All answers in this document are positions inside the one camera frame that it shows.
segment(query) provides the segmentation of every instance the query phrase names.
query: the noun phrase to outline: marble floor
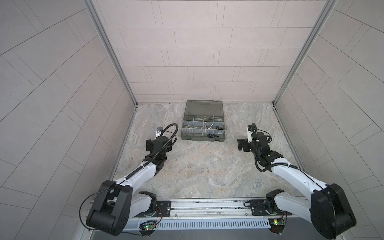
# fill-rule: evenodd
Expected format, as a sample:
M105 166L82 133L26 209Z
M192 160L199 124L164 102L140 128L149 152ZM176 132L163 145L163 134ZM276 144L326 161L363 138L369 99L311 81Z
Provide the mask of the marble floor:
M135 169L149 152L145 142L155 138L157 127L177 123L178 140L167 153L162 170L141 186L165 198L264 197L275 189L295 196L302 194L281 177L259 172L250 152L239 151L238 138L246 138L246 125L256 123L272 135L271 150L296 163L273 106L268 103L224 103L224 142L181 140L185 104L142 104L138 106L114 180Z

